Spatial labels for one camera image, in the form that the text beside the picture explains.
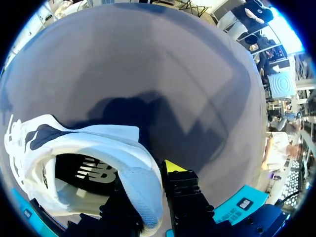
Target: white sneaker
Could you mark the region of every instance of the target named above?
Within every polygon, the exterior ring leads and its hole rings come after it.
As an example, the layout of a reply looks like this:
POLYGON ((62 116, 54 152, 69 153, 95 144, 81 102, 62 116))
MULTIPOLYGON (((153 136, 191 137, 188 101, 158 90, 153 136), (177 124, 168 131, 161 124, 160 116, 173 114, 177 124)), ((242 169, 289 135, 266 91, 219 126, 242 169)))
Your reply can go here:
POLYGON ((52 115, 26 122, 12 123, 12 119, 13 115, 4 145, 12 173, 29 199, 36 198, 52 216, 99 215, 99 206, 108 198, 103 193, 106 188, 100 193, 100 188, 87 191, 59 176, 102 187, 113 183, 117 171, 129 200, 143 219, 142 236, 157 231, 162 222, 161 175, 153 157, 138 143, 139 128, 93 125, 71 130, 52 115), (66 160, 67 154, 72 158, 66 160), (78 166, 78 160, 80 168, 74 174, 71 162, 78 166))

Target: shoe insole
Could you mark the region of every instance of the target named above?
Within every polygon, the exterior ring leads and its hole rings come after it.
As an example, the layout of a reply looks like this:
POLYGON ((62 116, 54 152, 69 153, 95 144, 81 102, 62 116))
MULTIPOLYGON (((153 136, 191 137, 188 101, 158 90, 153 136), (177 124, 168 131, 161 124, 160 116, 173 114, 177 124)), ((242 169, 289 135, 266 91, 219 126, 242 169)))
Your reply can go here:
POLYGON ((109 196, 114 191, 118 172, 92 157, 62 154, 56 157, 55 176, 87 192, 109 196))

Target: person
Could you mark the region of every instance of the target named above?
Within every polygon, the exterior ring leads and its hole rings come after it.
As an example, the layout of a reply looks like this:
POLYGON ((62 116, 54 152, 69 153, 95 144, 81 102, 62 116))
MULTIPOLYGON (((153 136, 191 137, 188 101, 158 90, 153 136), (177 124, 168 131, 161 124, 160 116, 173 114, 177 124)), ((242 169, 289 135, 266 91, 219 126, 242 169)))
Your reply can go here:
POLYGON ((274 121, 274 117, 275 116, 268 114, 269 123, 272 127, 275 127, 278 131, 281 131, 288 122, 295 122, 299 116, 294 112, 285 111, 284 115, 278 116, 278 121, 274 121))
POLYGON ((285 132, 271 133, 261 168, 270 172, 281 169, 288 158, 296 159, 301 150, 302 144, 291 145, 285 132))
POLYGON ((272 12, 258 0, 239 0, 242 5, 233 8, 227 12, 218 22, 217 27, 226 30, 232 26, 227 34, 234 40, 237 40, 242 33, 248 31, 245 25, 249 21, 256 21, 260 24, 268 23, 273 19, 272 12))
POLYGON ((298 125, 296 122, 288 122, 285 126, 285 132, 287 135, 296 136, 303 128, 303 123, 298 125))
POLYGON ((277 74, 277 72, 272 69, 269 63, 269 59, 271 59, 272 57, 273 57, 272 50, 267 50, 259 54, 259 62, 257 63, 257 69, 260 72, 261 69, 263 68, 265 78, 269 75, 277 74))

